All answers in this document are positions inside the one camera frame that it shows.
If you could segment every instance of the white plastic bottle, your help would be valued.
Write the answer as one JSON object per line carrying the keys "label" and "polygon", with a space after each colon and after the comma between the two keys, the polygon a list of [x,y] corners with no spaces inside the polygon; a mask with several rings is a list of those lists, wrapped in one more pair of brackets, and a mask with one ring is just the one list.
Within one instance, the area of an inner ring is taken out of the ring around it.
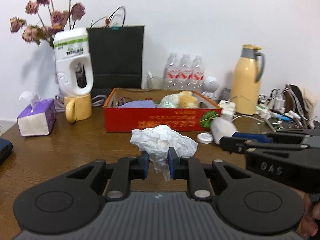
{"label": "white plastic bottle", "polygon": [[192,63],[192,90],[202,92],[202,84],[204,81],[204,68],[202,65],[202,57],[196,56]]}
{"label": "white plastic bottle", "polygon": [[192,90],[191,78],[192,78],[192,66],[190,63],[190,55],[183,54],[180,60],[180,89],[181,90]]}
{"label": "white plastic bottle", "polygon": [[179,90],[180,87],[177,88],[178,78],[180,76],[180,68],[177,64],[177,53],[170,53],[170,56],[167,60],[167,63],[164,68],[164,81],[163,88],[164,89],[172,89]]}
{"label": "white plastic bottle", "polygon": [[[88,32],[85,28],[59,32],[53,40],[59,87],[65,96],[84,96],[91,92],[93,72],[89,53]],[[76,72],[83,66],[87,85],[78,86]]]}

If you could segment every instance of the human hand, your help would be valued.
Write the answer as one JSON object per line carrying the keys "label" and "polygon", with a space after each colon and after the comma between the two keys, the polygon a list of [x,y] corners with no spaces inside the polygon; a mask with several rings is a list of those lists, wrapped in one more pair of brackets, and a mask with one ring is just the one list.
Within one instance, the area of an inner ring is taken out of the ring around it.
{"label": "human hand", "polygon": [[314,236],[318,232],[318,225],[315,219],[320,220],[320,203],[313,204],[310,200],[310,195],[305,193],[304,201],[304,214],[301,220],[301,236],[308,238]]}

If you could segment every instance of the white lid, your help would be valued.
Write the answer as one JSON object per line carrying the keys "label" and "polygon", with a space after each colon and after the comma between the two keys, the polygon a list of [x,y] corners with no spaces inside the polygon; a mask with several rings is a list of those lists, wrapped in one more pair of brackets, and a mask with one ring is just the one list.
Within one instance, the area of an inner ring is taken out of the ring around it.
{"label": "white lid", "polygon": [[70,31],[63,31],[63,32],[58,32],[53,39],[53,44],[65,41],[65,40],[70,40],[78,37],[88,37],[88,32],[86,28],[76,28]]}
{"label": "white lid", "polygon": [[197,139],[198,139],[198,142],[200,143],[205,143],[205,144],[208,144],[208,143],[211,143],[213,141],[213,136],[210,134],[210,133],[199,133],[197,135]]}

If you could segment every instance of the yellow thermos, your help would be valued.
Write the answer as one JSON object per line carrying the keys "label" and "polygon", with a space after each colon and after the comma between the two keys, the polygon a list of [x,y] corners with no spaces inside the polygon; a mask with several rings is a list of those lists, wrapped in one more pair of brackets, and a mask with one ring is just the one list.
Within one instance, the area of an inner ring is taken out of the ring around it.
{"label": "yellow thermos", "polygon": [[[264,70],[265,56],[258,52],[262,48],[244,44],[231,87],[231,102],[236,103],[236,112],[240,114],[254,114],[258,103],[260,79]],[[261,56],[259,67],[258,56]]]}

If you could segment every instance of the wooden table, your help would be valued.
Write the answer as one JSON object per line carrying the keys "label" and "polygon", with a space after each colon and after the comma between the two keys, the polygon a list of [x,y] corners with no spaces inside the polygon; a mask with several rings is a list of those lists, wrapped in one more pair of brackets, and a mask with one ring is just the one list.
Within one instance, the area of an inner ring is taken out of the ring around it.
{"label": "wooden table", "polygon": [[[249,118],[235,120],[240,132],[262,132],[268,130]],[[199,132],[182,132],[196,141]],[[15,197],[33,185],[51,179],[71,169],[95,159],[105,159],[115,163],[119,158],[140,155],[137,146],[129,142],[131,133],[107,133],[104,127],[102,108],[95,108],[91,118],[70,124],[64,113],[57,115],[52,133],[47,136],[25,138],[20,136],[19,128],[14,125],[1,138],[13,144],[13,153],[0,167],[0,239],[10,240],[20,229],[12,212]],[[211,144],[199,144],[195,157],[202,163],[214,159],[244,168],[244,156],[223,152]],[[163,174],[155,174],[150,165],[146,180],[132,181],[132,190],[139,191],[184,191],[186,181],[170,180],[165,182]]]}

